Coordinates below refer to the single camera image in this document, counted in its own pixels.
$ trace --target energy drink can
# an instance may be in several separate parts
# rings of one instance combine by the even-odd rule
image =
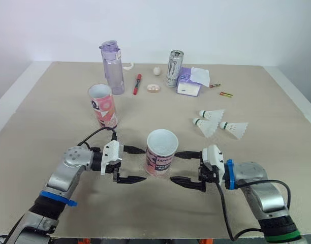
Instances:
[[[168,87],[177,86],[177,80],[180,73],[183,58],[184,53],[182,51],[173,50],[170,52],[168,71],[167,71],[167,81],[166,81]]]

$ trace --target small white ball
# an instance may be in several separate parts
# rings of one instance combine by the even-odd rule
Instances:
[[[160,75],[160,74],[161,74],[161,69],[160,69],[160,67],[155,67],[155,68],[153,69],[153,73],[154,73],[154,75]]]

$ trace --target shuttlecock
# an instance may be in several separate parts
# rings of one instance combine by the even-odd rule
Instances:
[[[195,118],[193,119],[193,124],[195,124],[198,128],[200,128],[200,130],[202,131],[202,133],[206,138],[209,138],[214,134],[219,123],[218,122],[214,123],[213,121],[210,120]]]
[[[225,111],[224,109],[213,111],[201,110],[199,114],[201,117],[206,118],[208,120],[212,120],[213,122],[217,121],[217,124],[219,124],[219,122],[222,119],[224,111]]]
[[[220,128],[229,131],[237,139],[241,139],[245,133],[248,123],[227,123],[221,122]]]

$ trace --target paper cup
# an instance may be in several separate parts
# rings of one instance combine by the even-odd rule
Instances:
[[[152,131],[147,137],[145,170],[154,176],[164,175],[175,156],[178,139],[165,129]]]
[[[93,85],[88,93],[100,126],[115,128],[117,116],[110,87],[104,84]]]

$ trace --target clear plastic bottle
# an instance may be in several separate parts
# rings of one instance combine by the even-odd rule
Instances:
[[[120,95],[124,93],[124,78],[121,66],[120,49],[116,41],[104,42],[100,47],[103,57],[105,78],[111,88],[111,93]]]

